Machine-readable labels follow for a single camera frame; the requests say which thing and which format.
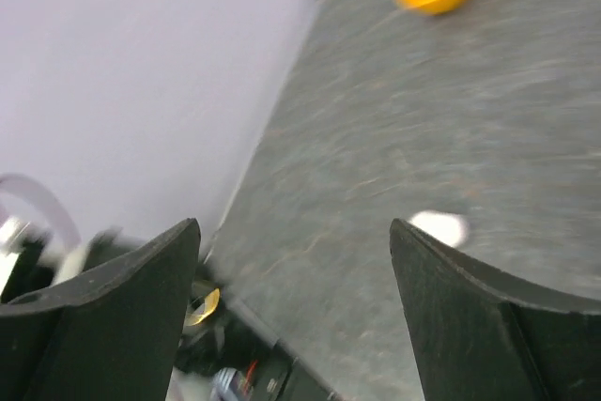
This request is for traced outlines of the white earbud charging case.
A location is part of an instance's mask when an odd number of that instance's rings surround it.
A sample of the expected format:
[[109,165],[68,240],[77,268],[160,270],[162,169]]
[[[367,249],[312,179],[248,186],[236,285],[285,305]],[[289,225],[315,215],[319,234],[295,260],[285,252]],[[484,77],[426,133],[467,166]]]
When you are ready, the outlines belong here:
[[423,210],[410,217],[408,222],[453,248],[462,246],[470,234],[470,227],[465,217],[449,212]]

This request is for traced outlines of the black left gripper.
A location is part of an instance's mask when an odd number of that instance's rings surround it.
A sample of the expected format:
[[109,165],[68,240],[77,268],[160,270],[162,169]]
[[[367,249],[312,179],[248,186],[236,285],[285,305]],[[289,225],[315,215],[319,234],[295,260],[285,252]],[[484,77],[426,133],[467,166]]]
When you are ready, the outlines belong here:
[[336,400],[338,392],[313,372],[277,334],[237,299],[207,260],[193,282],[221,290],[215,312],[183,326],[175,368],[211,383],[211,400]]

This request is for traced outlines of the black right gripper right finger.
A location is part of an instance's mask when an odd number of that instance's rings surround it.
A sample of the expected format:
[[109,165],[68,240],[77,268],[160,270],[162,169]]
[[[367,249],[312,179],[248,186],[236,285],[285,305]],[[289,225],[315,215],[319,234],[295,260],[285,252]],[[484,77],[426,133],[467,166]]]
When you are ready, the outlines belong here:
[[427,400],[597,400],[600,302],[534,284],[405,220],[390,250]]

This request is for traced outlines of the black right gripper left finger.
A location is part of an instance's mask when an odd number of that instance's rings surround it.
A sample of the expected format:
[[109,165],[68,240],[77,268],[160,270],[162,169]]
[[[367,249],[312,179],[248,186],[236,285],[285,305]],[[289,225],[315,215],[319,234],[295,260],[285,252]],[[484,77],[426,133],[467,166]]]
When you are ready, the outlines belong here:
[[3,298],[2,399],[165,399],[200,242],[185,219],[65,282]]

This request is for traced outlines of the black earbud charging case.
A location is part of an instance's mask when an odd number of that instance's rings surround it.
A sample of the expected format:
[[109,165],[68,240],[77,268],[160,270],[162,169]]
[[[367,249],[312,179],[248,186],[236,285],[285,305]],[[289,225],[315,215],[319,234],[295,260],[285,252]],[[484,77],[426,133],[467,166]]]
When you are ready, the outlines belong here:
[[212,282],[205,280],[193,282],[184,326],[192,327],[201,324],[215,312],[220,299],[221,290]]

